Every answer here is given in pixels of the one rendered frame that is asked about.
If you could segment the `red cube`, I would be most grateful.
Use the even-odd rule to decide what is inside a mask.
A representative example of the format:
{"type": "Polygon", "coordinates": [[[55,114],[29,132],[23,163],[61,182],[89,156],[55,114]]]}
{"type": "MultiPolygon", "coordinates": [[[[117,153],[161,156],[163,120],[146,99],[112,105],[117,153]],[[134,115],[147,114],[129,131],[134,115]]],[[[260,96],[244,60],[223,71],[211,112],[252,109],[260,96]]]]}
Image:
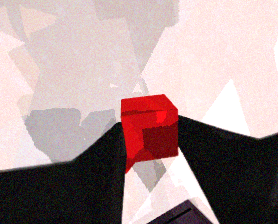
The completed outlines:
{"type": "Polygon", "coordinates": [[[129,172],[134,164],[135,163],[128,163],[128,161],[126,160],[126,174],[129,172]]]}
{"type": "Polygon", "coordinates": [[[121,99],[128,163],[179,156],[178,109],[165,94],[121,99]]]}

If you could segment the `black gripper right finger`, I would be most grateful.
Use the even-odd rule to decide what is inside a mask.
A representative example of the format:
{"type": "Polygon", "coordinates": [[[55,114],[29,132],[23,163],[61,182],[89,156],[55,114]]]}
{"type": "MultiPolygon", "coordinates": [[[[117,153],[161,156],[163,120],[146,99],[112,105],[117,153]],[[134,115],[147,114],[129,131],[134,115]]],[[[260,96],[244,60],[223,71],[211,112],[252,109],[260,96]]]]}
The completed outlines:
{"type": "Polygon", "coordinates": [[[219,224],[272,224],[278,132],[256,138],[178,115],[178,146],[219,224]]]}

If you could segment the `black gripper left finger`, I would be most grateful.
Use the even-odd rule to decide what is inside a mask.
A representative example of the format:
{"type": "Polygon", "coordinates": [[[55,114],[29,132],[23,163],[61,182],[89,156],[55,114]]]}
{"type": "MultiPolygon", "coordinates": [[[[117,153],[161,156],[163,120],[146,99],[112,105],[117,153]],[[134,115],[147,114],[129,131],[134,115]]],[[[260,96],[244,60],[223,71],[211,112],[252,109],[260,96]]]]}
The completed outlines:
{"type": "Polygon", "coordinates": [[[117,122],[71,161],[0,170],[0,224],[122,224],[127,150],[117,122]]]}

